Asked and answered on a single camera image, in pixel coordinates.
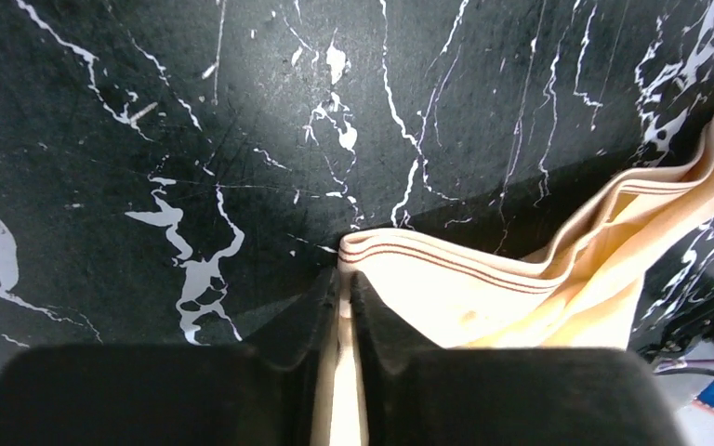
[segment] towel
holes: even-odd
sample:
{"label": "towel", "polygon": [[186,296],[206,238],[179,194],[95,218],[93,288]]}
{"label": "towel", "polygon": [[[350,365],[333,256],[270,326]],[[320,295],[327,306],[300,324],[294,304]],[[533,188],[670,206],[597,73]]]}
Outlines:
{"label": "towel", "polygon": [[[443,348],[626,348],[645,271],[713,217],[714,117],[691,162],[623,171],[525,258],[381,229],[343,237],[338,269],[347,288],[364,273],[390,309]],[[355,367],[349,290],[341,295],[338,367]],[[330,444],[364,443],[364,426],[348,439],[337,432],[359,417],[361,386],[336,387]]]}

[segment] yellow cloth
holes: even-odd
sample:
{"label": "yellow cloth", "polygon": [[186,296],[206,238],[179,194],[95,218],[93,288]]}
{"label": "yellow cloth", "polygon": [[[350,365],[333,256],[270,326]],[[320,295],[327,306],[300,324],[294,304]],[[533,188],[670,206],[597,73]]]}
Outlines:
{"label": "yellow cloth", "polygon": [[[345,236],[338,269],[345,287],[363,272],[389,308],[443,348],[625,348],[644,272],[712,217],[714,117],[690,163],[624,171],[524,259],[384,229]],[[348,298],[344,289],[330,436],[338,446],[367,442],[364,424],[355,426],[364,415],[359,375],[344,371],[356,354]]]}

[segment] marble table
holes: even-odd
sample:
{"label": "marble table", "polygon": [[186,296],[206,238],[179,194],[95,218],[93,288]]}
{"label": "marble table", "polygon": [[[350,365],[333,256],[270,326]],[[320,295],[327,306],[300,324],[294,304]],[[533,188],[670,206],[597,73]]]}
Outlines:
{"label": "marble table", "polygon": [[[0,367],[237,341],[349,231],[522,256],[713,112],[714,0],[0,1]],[[714,220],[634,338],[713,296]]]}

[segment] wrinkled fabric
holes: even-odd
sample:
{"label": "wrinkled fabric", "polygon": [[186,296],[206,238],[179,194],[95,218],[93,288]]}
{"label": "wrinkled fabric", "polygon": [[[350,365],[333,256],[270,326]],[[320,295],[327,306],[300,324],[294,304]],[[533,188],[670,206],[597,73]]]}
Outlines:
{"label": "wrinkled fabric", "polygon": [[[622,172],[525,258],[382,229],[343,237],[338,269],[345,287],[364,273],[390,309],[443,348],[626,348],[645,271],[713,217],[714,117],[690,163]],[[345,288],[340,340],[349,360],[338,367],[355,366],[348,299]],[[367,441],[364,431],[362,440],[337,436],[336,424],[357,420],[361,386],[336,386],[330,444]]]}

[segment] folded cloth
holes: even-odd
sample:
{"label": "folded cloth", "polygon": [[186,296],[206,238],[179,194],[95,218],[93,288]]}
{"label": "folded cloth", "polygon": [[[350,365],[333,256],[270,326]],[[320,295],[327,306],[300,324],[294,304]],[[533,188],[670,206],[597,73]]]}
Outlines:
{"label": "folded cloth", "polygon": [[690,163],[622,172],[547,246],[523,259],[411,230],[343,237],[341,355],[329,444],[366,444],[369,435],[359,371],[344,370],[359,367],[349,306],[355,271],[365,274],[390,309],[443,348],[626,348],[644,272],[713,217],[714,117]]}

